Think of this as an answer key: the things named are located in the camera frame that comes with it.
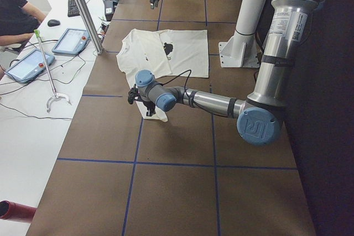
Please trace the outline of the black computer mouse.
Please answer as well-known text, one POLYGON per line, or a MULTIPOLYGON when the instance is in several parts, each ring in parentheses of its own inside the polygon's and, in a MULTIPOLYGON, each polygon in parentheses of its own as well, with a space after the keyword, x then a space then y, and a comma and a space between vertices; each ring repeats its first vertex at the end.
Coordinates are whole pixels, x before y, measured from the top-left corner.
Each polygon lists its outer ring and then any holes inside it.
POLYGON ((51 19, 47 22, 47 25, 49 27, 55 27, 55 26, 59 26, 61 23, 59 20, 56 20, 56 19, 51 19))

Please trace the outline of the white pillar with base plate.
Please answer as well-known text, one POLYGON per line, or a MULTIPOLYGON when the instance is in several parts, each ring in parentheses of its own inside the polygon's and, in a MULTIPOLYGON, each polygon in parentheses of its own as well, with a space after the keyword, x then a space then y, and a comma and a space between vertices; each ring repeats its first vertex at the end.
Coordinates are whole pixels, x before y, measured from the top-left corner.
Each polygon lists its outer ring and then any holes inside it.
POLYGON ((234 35, 218 44, 221 67, 260 67, 255 35, 265 2, 242 0, 234 35))

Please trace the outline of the black box with label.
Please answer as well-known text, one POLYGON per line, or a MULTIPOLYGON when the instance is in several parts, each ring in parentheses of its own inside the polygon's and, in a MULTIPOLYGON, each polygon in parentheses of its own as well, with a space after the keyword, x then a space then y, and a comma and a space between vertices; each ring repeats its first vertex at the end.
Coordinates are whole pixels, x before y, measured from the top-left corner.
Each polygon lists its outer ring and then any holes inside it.
POLYGON ((114 0, 104 0, 105 18, 106 21, 110 22, 113 18, 115 9, 117 7, 117 2, 114 0))

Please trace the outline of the aluminium frame post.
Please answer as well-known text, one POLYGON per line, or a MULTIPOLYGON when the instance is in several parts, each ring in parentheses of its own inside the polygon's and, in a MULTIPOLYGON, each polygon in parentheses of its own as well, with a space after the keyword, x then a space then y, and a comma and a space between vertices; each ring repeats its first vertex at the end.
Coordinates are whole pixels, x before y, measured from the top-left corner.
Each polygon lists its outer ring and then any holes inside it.
POLYGON ((87 7, 86 1, 85 0, 75 0, 76 5, 79 8, 80 16, 82 20, 84 21, 84 25, 86 27, 86 30, 89 33, 89 36, 94 44, 95 50, 97 55, 101 55, 103 52, 103 46, 102 43, 98 37, 98 33, 96 31, 95 25, 93 23, 91 14, 89 12, 89 9, 87 7))

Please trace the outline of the near blue teach pendant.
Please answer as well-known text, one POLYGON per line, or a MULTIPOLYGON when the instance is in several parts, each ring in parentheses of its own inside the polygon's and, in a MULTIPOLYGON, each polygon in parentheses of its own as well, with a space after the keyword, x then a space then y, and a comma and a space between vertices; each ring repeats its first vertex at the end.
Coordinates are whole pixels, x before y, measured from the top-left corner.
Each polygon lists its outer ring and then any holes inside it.
POLYGON ((45 70, 45 63, 39 49, 34 49, 4 73, 19 83, 28 83, 34 80, 45 70))

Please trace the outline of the far blue teach pendant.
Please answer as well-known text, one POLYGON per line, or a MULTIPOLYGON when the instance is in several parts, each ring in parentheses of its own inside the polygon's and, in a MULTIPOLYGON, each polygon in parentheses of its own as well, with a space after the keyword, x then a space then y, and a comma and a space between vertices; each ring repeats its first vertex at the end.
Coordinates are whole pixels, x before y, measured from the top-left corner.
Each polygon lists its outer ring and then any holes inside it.
POLYGON ((78 55, 90 40, 87 30, 68 28, 52 48, 52 52, 58 55, 78 55))

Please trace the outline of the seated person in black shirt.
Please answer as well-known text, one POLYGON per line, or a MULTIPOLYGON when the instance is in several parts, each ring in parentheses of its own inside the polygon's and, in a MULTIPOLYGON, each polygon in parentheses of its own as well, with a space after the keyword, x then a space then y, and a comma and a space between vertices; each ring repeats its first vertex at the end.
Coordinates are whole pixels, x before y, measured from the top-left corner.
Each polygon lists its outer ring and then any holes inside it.
POLYGON ((1 46, 27 42, 45 18, 27 0, 1 0, 1 46))

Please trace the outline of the blue teach pendant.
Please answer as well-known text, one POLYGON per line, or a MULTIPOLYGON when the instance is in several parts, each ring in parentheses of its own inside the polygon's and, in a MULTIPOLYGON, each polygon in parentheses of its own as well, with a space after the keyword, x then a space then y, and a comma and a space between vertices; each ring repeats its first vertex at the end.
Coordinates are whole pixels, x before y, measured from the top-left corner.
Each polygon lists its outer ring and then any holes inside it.
POLYGON ((87 30, 68 28, 52 48, 52 52, 58 55, 78 55, 90 40, 87 30))
POLYGON ((19 83, 28 83, 34 80, 45 70, 45 63, 39 49, 34 49, 4 73, 19 83))

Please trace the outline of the cream long-sleeve printed shirt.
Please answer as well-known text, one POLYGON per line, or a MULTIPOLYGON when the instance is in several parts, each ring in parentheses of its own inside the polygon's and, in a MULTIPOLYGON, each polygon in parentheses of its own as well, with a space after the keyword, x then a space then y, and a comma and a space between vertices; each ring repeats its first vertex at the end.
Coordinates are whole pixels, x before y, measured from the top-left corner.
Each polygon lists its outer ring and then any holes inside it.
POLYGON ((208 78, 207 30, 133 29, 122 40, 117 63, 130 87, 140 70, 149 70, 156 78, 187 76, 186 70, 191 70, 191 77, 208 78))

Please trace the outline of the red cylinder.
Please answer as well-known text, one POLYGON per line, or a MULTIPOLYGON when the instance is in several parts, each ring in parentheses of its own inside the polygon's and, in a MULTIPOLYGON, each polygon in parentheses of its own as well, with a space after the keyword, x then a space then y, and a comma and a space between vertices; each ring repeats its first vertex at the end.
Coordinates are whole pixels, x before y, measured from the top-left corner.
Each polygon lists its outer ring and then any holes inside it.
POLYGON ((36 210, 35 207, 11 201, 1 201, 1 219, 3 220, 31 223, 36 210))

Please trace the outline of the black keyboard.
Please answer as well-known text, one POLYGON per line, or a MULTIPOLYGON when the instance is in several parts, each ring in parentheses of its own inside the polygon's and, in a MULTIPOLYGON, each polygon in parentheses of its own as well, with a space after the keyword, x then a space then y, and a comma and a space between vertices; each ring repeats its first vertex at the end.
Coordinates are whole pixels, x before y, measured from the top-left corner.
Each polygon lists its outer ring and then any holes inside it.
POLYGON ((76 17, 79 15, 80 15, 80 11, 75 0, 67 0, 67 16, 76 17))

